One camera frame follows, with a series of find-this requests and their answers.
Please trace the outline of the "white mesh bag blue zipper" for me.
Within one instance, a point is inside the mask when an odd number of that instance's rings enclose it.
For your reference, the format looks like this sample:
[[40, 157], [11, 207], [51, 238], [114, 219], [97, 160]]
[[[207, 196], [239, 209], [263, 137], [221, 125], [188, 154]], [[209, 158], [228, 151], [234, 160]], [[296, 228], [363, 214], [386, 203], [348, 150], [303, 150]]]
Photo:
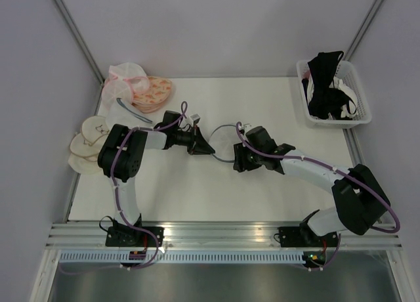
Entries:
[[233, 123], [218, 126], [209, 136], [209, 144], [215, 152], [211, 154], [217, 161], [234, 163], [234, 145], [240, 143]]

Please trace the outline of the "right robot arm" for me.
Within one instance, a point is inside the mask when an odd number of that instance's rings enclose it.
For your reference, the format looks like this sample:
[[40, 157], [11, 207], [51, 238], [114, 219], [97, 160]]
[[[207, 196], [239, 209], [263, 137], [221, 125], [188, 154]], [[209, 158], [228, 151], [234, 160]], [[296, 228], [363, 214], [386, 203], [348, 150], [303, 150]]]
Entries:
[[239, 143], [234, 145], [234, 170], [242, 173], [264, 167], [281, 175], [302, 179], [333, 197], [333, 207], [315, 210], [299, 225], [299, 237], [315, 246], [330, 233], [348, 230], [363, 235], [375, 229], [385, 214], [392, 214], [390, 201], [371, 170], [330, 165], [301, 152], [290, 144], [276, 144], [264, 127], [236, 124]]

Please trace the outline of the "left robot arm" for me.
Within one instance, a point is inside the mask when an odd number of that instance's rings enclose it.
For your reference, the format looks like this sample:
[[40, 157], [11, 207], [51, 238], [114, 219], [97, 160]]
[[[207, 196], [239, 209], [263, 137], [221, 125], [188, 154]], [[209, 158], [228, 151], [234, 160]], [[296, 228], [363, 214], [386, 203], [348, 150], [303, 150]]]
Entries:
[[140, 169], [144, 151], [167, 150], [184, 146], [189, 155], [212, 155], [214, 148], [205, 140], [198, 127], [197, 117], [193, 126], [182, 130], [183, 115], [166, 111], [163, 121], [153, 129], [116, 124], [98, 155], [98, 166], [112, 184], [115, 198], [114, 228], [122, 228], [120, 238], [130, 247], [138, 246], [143, 239], [140, 211], [137, 205], [135, 177]]

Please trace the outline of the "white mesh bag blue trim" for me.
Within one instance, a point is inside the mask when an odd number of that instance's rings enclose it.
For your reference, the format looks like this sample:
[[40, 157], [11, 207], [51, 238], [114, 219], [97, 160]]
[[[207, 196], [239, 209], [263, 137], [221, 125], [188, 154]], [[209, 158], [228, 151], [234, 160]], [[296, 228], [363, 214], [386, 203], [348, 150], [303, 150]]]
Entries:
[[128, 128], [151, 127], [153, 124], [152, 120], [122, 98], [117, 98], [111, 105], [105, 122], [108, 129], [111, 129], [115, 124], [124, 125]]

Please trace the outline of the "black bra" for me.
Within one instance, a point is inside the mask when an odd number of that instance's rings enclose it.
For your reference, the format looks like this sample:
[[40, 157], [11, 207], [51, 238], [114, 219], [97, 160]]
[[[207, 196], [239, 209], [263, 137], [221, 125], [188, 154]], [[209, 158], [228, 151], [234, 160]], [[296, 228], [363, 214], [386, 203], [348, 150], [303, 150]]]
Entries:
[[327, 119], [331, 114], [334, 118], [340, 116], [341, 107], [345, 105], [344, 92], [330, 87], [337, 66], [344, 55], [343, 51], [318, 53], [309, 63], [314, 91], [308, 109], [311, 116]]

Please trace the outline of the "pink trimmed mesh bag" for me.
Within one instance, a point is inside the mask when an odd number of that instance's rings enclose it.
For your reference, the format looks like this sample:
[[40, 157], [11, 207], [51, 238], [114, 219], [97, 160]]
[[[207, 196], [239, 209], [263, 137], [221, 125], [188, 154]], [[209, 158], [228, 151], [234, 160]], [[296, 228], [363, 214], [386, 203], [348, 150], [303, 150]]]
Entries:
[[129, 84], [123, 80], [107, 79], [101, 92], [103, 106], [109, 110], [118, 98], [129, 103], [133, 102], [133, 92]]

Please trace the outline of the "beige laundry bag top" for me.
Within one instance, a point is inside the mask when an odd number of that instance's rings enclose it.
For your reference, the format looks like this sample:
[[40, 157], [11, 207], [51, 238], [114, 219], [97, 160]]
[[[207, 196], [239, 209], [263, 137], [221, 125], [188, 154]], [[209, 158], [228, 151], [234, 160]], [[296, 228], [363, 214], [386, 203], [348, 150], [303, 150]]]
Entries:
[[105, 139], [109, 132], [104, 116], [91, 116], [81, 125], [81, 136], [91, 144], [95, 144], [100, 139]]

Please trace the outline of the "beige laundry bag bottom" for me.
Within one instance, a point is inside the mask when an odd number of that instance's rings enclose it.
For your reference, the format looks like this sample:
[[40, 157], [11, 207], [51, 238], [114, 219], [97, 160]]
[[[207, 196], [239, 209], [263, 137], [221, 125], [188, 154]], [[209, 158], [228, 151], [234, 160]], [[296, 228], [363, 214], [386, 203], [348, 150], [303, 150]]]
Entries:
[[96, 157], [81, 158], [74, 154], [70, 154], [68, 164], [76, 173], [81, 175], [92, 175], [100, 171]]

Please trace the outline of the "white bra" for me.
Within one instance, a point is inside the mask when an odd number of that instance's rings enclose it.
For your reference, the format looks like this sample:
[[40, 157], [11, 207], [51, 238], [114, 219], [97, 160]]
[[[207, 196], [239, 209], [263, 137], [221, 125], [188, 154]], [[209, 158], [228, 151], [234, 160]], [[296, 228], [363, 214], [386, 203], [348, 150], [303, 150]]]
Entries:
[[338, 101], [340, 107], [333, 113], [335, 119], [348, 120], [356, 116], [358, 111], [358, 99], [356, 93], [347, 86], [342, 79], [338, 77], [333, 78], [333, 88], [339, 90]]

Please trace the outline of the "beige laundry bag middle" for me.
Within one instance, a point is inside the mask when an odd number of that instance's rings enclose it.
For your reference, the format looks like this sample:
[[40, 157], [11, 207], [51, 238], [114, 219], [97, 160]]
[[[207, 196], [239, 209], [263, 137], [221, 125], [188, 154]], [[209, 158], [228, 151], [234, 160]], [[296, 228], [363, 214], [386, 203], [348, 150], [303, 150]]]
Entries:
[[70, 143], [70, 152], [79, 158], [94, 158], [97, 157], [102, 149], [105, 136], [97, 138], [90, 143], [81, 133], [78, 133]]

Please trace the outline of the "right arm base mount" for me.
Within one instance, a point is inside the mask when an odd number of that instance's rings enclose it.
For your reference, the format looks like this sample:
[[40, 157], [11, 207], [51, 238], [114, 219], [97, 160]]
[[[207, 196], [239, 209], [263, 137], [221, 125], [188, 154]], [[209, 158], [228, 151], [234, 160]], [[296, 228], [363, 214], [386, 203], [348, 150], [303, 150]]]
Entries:
[[296, 226], [281, 226], [273, 235], [273, 239], [279, 243], [281, 248], [310, 248], [316, 246], [301, 234], [301, 230]]

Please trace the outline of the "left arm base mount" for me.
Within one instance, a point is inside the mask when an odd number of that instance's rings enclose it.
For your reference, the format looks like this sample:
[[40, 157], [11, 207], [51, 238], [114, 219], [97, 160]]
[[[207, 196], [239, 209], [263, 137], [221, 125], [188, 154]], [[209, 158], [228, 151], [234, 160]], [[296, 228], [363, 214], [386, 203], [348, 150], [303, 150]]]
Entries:
[[99, 221], [98, 224], [99, 228], [106, 233], [106, 247], [155, 247], [156, 242], [151, 234], [156, 236], [158, 246], [162, 246], [164, 239], [164, 228], [162, 226], [142, 226], [142, 220], [139, 219], [135, 226], [147, 230], [148, 233], [146, 233], [118, 223], [110, 216], [106, 216], [106, 218], [111, 220], [111, 226], [103, 227], [102, 221]]

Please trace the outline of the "left aluminium frame post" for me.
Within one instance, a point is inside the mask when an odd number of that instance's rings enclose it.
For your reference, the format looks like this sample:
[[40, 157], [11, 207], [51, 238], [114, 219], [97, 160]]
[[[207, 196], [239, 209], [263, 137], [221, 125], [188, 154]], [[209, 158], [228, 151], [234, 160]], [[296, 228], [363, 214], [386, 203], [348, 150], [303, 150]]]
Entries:
[[58, 10], [59, 15], [63, 19], [66, 27], [70, 31], [73, 40], [75, 41], [76, 45], [78, 46], [79, 50], [81, 51], [84, 59], [87, 61], [89, 68], [93, 72], [96, 80], [99, 82], [100, 85], [103, 85], [105, 79], [104, 76], [101, 74], [100, 69], [88, 48], [77, 24], [75, 23], [70, 10], [68, 9], [67, 5], [65, 4], [64, 0], [51, 0], [56, 9]]

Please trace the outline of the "aluminium frame post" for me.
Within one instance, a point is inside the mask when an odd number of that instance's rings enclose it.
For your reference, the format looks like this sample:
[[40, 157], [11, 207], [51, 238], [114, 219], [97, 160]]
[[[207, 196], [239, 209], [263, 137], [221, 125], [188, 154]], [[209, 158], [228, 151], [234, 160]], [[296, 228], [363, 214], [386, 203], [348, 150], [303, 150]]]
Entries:
[[373, 24], [376, 16], [378, 15], [381, 7], [383, 6], [385, 0], [373, 0], [367, 14], [365, 15], [360, 27], [358, 28], [355, 36], [353, 37], [346, 53], [343, 57], [346, 61], [351, 61], [352, 57], [354, 56], [355, 52], [357, 51], [360, 43], [362, 42], [363, 38], [367, 34], [370, 26]]
[[93, 72], [96, 80], [99, 82], [100, 85], [103, 85], [105, 79], [104, 76], [101, 74], [100, 69], [88, 48], [77, 24], [75, 23], [70, 10], [68, 9], [67, 5], [65, 4], [64, 0], [51, 0], [56, 9], [58, 10], [59, 15], [63, 19], [66, 27], [70, 31], [73, 40], [75, 41], [76, 45], [78, 46], [79, 50], [81, 51], [84, 59], [87, 61], [89, 68]]

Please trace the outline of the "right aluminium frame post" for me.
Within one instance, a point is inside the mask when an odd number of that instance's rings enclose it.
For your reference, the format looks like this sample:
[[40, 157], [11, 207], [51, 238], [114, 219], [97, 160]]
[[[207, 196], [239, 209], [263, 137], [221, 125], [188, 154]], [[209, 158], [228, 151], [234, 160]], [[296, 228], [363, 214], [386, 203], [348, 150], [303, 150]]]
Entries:
[[373, 0], [367, 14], [365, 15], [360, 27], [358, 28], [355, 36], [353, 37], [346, 53], [343, 57], [346, 61], [351, 61], [352, 57], [354, 56], [355, 52], [357, 51], [360, 43], [362, 42], [363, 38], [367, 34], [370, 26], [373, 24], [376, 16], [378, 15], [381, 7], [383, 6], [385, 0]]

